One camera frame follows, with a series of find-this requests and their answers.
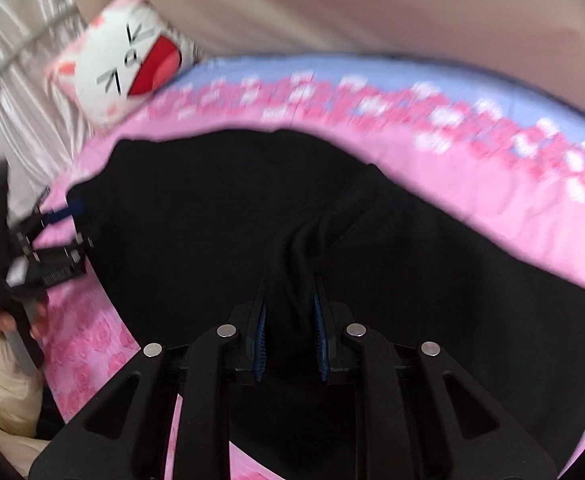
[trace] metal screw head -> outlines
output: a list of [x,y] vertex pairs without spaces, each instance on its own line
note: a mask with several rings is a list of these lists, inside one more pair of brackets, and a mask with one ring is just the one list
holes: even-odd
[[346,327],[346,333],[353,337],[361,337],[366,333],[366,327],[359,323],[351,323]]
[[442,351],[442,348],[437,343],[433,343],[432,341],[427,341],[421,346],[421,351],[426,355],[430,355],[431,357],[435,357],[436,355],[439,355],[439,352]]
[[143,354],[146,357],[157,357],[162,351],[163,348],[159,343],[149,343],[143,348]]
[[232,337],[237,333],[237,328],[234,325],[226,324],[221,325],[217,329],[217,335],[219,337]]

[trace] black handle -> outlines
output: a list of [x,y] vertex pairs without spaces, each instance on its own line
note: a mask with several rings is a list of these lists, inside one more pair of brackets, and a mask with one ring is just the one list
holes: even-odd
[[[30,335],[31,326],[30,320],[28,319],[28,314],[26,314],[26,309],[22,304],[13,301],[10,309],[8,309],[8,313],[15,318],[16,331],[21,338],[24,349],[26,352],[28,352],[28,355],[32,359],[32,363],[36,368],[41,368],[44,364],[44,352],[39,346],[39,343]],[[13,348],[13,352],[15,352],[17,360],[20,360],[20,349]]]
[[228,404],[221,357],[240,341],[216,328],[204,332],[189,348],[184,403],[176,439],[174,480],[230,480]]

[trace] pillow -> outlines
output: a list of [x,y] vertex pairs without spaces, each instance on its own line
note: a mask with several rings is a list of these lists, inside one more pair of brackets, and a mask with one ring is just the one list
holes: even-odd
[[48,67],[47,76],[96,131],[105,131],[191,67],[194,50],[144,0],[113,0]]

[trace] mattress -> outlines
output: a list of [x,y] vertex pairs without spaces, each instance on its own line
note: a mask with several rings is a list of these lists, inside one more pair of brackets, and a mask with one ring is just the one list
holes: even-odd
[[[585,114],[512,80],[425,60],[206,62],[109,136],[90,140],[57,177],[44,207],[63,206],[70,187],[98,173],[121,139],[233,127],[293,128],[327,140],[514,256],[585,288]],[[38,243],[73,235],[66,221]],[[46,375],[69,420],[139,346],[92,269],[50,292],[50,316]],[[571,463],[584,448],[585,433]],[[277,478],[233,446],[231,469],[236,479]]]

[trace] pink floral pattern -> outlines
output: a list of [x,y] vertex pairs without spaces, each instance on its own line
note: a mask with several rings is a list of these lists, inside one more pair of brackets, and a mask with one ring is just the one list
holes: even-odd
[[[299,128],[333,142],[521,259],[585,286],[585,142],[569,140],[551,118],[516,124],[489,99],[455,101],[430,82],[382,91],[363,76],[334,84],[303,71],[275,82],[247,75],[173,86],[108,137],[91,140],[44,206],[62,206],[70,186],[98,173],[120,139],[168,140],[237,126]],[[57,244],[73,233],[69,220],[38,242]],[[92,269],[51,291],[50,316],[46,374],[67,420],[139,346]],[[585,436],[573,458],[584,448]],[[236,447],[230,452],[234,480],[278,479]],[[169,460],[167,479],[171,471]]]
[[[161,33],[169,37],[178,47],[182,56],[182,66],[179,70],[191,67],[194,48],[192,41],[163,22],[145,0],[113,0],[88,24],[82,35],[45,69],[46,77],[84,112],[95,131],[100,134],[107,133],[112,125],[121,122],[152,96],[145,94],[129,98],[127,97],[129,88],[124,88],[124,92],[120,91],[118,95],[104,92],[99,83],[94,84],[92,78],[81,75],[86,66],[95,66],[100,59],[108,56],[104,54],[105,50],[115,49],[115,52],[119,52],[118,49],[121,49],[120,59],[124,59],[129,44],[125,41],[126,37],[122,37],[122,33],[125,34],[122,22],[125,23],[124,19],[133,20],[135,13],[140,12],[140,9],[144,12],[145,30],[156,31],[157,35]],[[110,57],[105,59],[113,60],[112,53],[109,54]],[[113,68],[118,70],[118,75],[127,72],[129,68],[121,62],[119,66],[115,63],[113,65]],[[122,84],[127,80],[132,80],[129,74],[121,76]]]
[[[540,118],[534,126],[519,126],[489,100],[454,102],[428,83],[385,92],[358,76],[346,76],[336,86],[315,81],[311,74],[303,80],[284,78],[276,83],[256,78],[241,83],[212,82],[194,90],[169,89],[140,117],[236,117],[250,107],[260,108],[265,120],[295,115],[330,128],[348,125],[367,135],[388,128],[399,132],[402,126],[409,126],[404,131],[417,136],[416,142],[424,150],[443,153],[453,143],[463,143],[476,158],[495,158],[538,181],[572,179],[572,199],[581,201],[585,196],[585,143],[570,142],[548,118]],[[424,134],[435,135],[434,144],[429,145]]]

